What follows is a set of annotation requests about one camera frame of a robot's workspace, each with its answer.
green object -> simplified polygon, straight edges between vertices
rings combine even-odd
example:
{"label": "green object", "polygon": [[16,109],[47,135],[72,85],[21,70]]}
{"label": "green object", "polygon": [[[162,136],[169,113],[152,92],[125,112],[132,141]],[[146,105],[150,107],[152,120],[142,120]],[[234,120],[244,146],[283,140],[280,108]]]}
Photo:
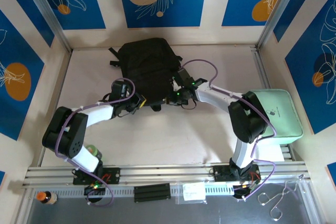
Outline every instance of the green object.
{"label": "green object", "polygon": [[[265,89],[251,90],[258,97],[268,118],[277,130],[277,136],[266,139],[269,144],[290,144],[303,136],[303,128],[293,100],[286,90]],[[262,136],[272,135],[267,127]]]}
{"label": "green object", "polygon": [[101,152],[93,144],[87,145],[86,149],[96,158],[98,159],[102,158]]}

backpack strap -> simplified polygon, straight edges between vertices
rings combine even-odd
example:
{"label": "backpack strap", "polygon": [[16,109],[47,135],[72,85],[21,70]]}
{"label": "backpack strap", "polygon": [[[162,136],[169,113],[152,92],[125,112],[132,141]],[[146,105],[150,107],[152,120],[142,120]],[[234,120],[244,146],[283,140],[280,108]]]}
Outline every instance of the backpack strap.
{"label": "backpack strap", "polygon": [[[113,54],[119,59],[119,54],[118,54],[118,52],[115,51],[112,47],[109,48],[109,51],[110,51],[111,53],[113,53]],[[111,60],[111,61],[110,61],[110,65],[111,65],[111,66],[114,66],[114,67],[116,67],[116,68],[118,68],[118,67],[120,67],[120,62],[117,61],[117,60]]]}

gray floor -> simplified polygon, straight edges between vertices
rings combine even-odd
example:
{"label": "gray floor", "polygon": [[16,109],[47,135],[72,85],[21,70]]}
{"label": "gray floor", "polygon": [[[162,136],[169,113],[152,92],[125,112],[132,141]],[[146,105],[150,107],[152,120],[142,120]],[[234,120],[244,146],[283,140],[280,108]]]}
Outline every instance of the gray floor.
{"label": "gray floor", "polygon": [[247,202],[237,202],[232,196],[208,196],[207,204],[176,205],[175,198],[152,202],[134,203],[133,198],[116,198],[109,208],[96,208],[85,199],[59,199],[55,205],[43,205],[34,200],[28,223],[182,223],[182,224],[264,224],[310,223],[300,192],[289,193],[279,204],[283,217],[275,222],[270,210],[280,197],[265,206],[257,196],[266,192],[270,197],[282,192],[283,185],[266,184]]}

white table surface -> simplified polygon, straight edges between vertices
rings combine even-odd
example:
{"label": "white table surface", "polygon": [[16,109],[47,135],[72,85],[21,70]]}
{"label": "white table surface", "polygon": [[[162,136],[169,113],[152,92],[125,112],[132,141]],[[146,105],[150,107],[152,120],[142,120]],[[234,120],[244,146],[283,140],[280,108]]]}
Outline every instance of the white table surface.
{"label": "white table surface", "polygon": [[[174,52],[191,59],[207,59],[219,70],[214,85],[247,92],[262,89],[250,47],[173,46]],[[75,50],[72,54],[59,106],[78,108],[96,103],[110,92],[121,70],[109,65],[115,56],[107,49]],[[209,80],[215,71],[203,62],[186,66],[194,79]],[[143,107],[135,113],[93,125],[86,130],[85,144],[95,145],[105,165],[166,165],[228,162],[234,152],[235,136],[229,115],[209,104],[194,110],[163,105],[160,112]],[[259,159],[283,161],[279,145],[259,146]],[[68,165],[46,150],[43,166]]]}

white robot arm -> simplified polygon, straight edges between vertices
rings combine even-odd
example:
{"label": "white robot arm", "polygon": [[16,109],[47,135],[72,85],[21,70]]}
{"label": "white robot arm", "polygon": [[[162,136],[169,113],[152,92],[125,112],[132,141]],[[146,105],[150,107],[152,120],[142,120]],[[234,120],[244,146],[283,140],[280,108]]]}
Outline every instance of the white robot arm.
{"label": "white robot arm", "polygon": [[[209,83],[204,79],[194,81],[185,71],[181,69],[176,77],[175,82],[180,87],[172,96],[167,98],[167,103],[172,105],[182,104],[184,101],[194,99],[199,102],[205,102],[218,107],[230,114],[233,124],[233,129],[238,137],[235,152],[230,159],[229,174],[223,179],[239,180],[251,168],[253,159],[251,152],[254,141],[265,132],[267,124],[258,115],[253,113],[250,108],[241,103],[241,99],[246,99],[253,103],[259,110],[263,111],[261,104],[252,92],[246,94],[233,93],[216,86],[209,86]],[[62,135],[58,152],[67,158],[71,159],[81,168],[90,173],[95,173],[102,162],[93,156],[83,146],[83,139],[86,127],[95,123],[109,120],[118,115],[122,109],[128,111],[139,108],[139,96],[135,101],[125,103],[117,103],[113,105],[100,105],[90,108],[80,113],[76,113],[73,119],[70,120],[65,133]],[[68,109],[60,107],[55,112],[55,115],[43,137],[43,146],[55,151],[57,137],[61,126],[65,119],[76,109]]]}

